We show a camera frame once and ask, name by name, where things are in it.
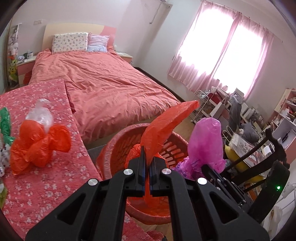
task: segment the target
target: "plush toy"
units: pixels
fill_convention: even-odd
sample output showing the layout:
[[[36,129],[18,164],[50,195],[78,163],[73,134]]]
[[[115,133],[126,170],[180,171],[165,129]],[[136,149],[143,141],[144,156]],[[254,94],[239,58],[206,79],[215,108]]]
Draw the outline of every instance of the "plush toy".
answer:
[[[17,75],[17,60],[13,57],[9,57],[11,59],[10,67],[9,67],[9,80],[11,87],[15,87],[18,83],[18,75]]]
[[[13,39],[12,38],[9,38],[8,39],[8,46],[10,46],[12,43],[13,43]]]
[[[18,43],[14,43],[11,45],[10,54],[12,56],[17,56],[17,50],[18,50]]]

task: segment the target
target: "nightstand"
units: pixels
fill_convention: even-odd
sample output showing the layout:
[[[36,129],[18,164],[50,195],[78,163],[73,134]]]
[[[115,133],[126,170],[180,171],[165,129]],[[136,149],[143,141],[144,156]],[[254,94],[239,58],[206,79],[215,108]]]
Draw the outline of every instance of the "nightstand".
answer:
[[[127,53],[124,52],[116,52],[123,60],[125,60],[126,62],[128,62],[129,64],[131,63],[133,57],[130,56]]]
[[[34,67],[36,56],[19,61],[17,63],[17,74],[19,78],[20,87],[27,85],[32,76],[32,69]]]

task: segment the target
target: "floral pillow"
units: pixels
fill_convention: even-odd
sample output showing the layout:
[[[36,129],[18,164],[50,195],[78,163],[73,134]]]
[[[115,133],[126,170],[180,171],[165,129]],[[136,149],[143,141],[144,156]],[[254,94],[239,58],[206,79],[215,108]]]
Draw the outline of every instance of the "floral pillow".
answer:
[[[56,34],[52,41],[52,53],[87,51],[88,33]]]

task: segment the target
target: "pink bedsheet with flower pattern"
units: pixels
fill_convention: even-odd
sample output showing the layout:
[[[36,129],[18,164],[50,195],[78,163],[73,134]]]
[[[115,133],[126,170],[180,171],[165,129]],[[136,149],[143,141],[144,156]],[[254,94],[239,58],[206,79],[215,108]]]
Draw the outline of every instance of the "pink bedsheet with flower pattern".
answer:
[[[41,82],[22,87],[0,96],[0,108],[10,111],[12,136],[17,136],[26,114],[37,99],[51,101],[48,106],[55,123],[67,126],[71,133],[72,147],[68,153],[55,151],[52,161],[45,168],[33,168],[30,173],[14,176],[6,169],[3,178],[8,195],[3,213],[24,239],[26,233],[54,208],[82,186],[89,178],[101,180],[78,133],[65,84],[62,80]],[[126,213],[122,240],[153,239],[145,233]]]

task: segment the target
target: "yellow object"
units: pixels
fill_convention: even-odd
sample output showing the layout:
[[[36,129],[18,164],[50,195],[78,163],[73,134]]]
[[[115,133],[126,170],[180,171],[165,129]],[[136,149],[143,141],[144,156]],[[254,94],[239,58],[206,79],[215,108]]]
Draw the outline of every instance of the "yellow object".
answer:
[[[239,159],[239,156],[233,149],[231,149],[230,146],[225,145],[225,153],[227,155],[227,158],[232,162],[235,162],[237,159]],[[244,172],[245,170],[249,169],[249,166],[244,161],[241,161],[240,163],[235,165],[235,169],[238,172]],[[246,183],[257,183],[259,181],[262,181],[263,179],[264,177],[258,175],[256,177],[249,179],[248,181],[246,181]]]

